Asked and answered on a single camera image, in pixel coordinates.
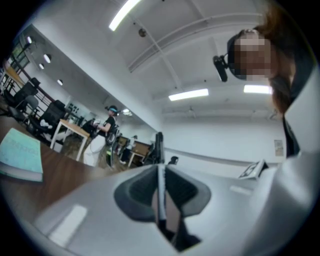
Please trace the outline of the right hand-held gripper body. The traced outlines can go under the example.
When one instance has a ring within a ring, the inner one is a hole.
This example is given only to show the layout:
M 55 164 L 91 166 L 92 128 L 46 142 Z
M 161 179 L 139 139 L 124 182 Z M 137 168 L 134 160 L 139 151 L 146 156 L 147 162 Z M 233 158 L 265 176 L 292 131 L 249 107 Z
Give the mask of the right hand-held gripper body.
M 238 179 L 240 180 L 258 180 L 261 176 L 262 172 L 265 169 L 268 169 L 269 166 L 267 165 L 264 159 L 251 163 L 239 176 Z

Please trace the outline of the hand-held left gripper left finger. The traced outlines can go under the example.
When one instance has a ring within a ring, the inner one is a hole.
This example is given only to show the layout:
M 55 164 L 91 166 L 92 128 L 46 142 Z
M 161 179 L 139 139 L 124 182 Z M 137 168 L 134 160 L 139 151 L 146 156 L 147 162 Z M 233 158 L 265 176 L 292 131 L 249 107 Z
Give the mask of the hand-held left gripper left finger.
M 178 255 L 155 223 L 134 221 L 116 204 L 116 188 L 145 170 L 134 168 L 81 185 L 42 211 L 35 227 L 74 256 Z

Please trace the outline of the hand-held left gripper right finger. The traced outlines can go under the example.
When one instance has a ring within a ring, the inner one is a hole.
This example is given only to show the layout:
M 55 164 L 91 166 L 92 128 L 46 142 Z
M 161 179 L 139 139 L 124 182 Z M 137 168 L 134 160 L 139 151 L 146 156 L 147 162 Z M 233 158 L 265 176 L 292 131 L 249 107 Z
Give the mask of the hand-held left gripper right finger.
M 246 256 L 255 221 L 254 182 L 200 172 L 165 169 L 165 188 L 179 212 L 167 256 Z

